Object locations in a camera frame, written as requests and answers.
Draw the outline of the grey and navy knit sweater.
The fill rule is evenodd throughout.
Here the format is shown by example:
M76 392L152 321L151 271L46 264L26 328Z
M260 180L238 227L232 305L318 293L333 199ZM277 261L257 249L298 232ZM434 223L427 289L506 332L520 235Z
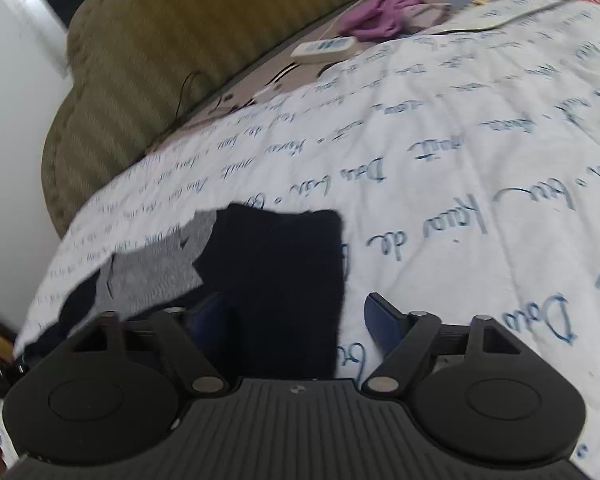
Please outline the grey and navy knit sweater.
M110 255L22 355L48 356L104 312L139 321L215 294L221 325L208 356L223 377L330 379L344 296L341 231L332 210L198 211L162 240Z

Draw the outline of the white quilt with blue script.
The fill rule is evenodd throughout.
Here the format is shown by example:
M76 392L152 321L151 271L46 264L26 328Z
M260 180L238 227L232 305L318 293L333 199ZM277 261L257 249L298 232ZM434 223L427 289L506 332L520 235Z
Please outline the white quilt with blue script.
M600 479L600 6L490 3L185 127L79 211L17 347L112 254L233 202L340 214L340 375L379 363L370 292L446 322L491 315L579 389L574 460Z

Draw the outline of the olive green upholstered headboard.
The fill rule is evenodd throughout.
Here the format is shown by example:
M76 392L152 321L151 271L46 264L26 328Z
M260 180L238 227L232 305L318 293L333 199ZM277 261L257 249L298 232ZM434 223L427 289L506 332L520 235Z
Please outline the olive green upholstered headboard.
M193 107L351 0L85 0L69 25L73 84L41 179L64 234L80 208Z

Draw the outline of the white power strip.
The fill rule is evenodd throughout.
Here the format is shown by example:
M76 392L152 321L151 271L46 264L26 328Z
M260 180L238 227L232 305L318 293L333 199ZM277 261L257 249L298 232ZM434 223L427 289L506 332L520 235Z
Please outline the white power strip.
M302 42L291 52L297 64L337 63L358 52L358 40L354 37L337 37Z

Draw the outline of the purple cloth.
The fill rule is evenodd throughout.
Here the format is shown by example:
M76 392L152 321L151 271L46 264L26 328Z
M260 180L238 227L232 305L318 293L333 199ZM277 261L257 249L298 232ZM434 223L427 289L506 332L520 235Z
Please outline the purple cloth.
M403 30L402 11L424 3L425 0L364 0L338 18L337 34L358 41L393 38Z

